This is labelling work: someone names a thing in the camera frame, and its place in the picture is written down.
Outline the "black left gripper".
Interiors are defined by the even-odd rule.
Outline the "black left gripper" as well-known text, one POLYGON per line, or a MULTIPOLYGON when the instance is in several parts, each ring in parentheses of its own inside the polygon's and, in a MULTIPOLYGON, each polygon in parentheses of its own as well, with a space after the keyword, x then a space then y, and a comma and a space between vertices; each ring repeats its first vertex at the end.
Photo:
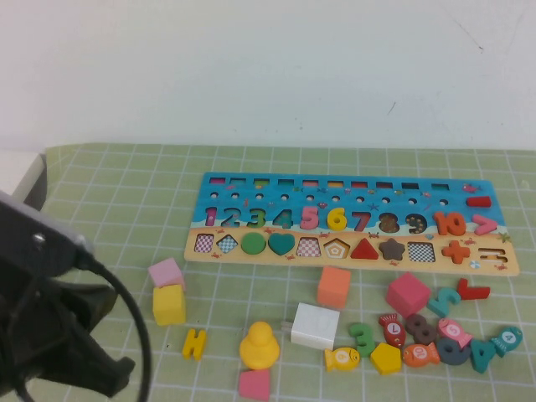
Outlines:
POLYGON ((90 335, 111 311, 116 292, 106 285, 49 280, 21 311, 27 276, 1 282, 1 393, 39 378, 113 397, 135 364, 113 359, 90 335))

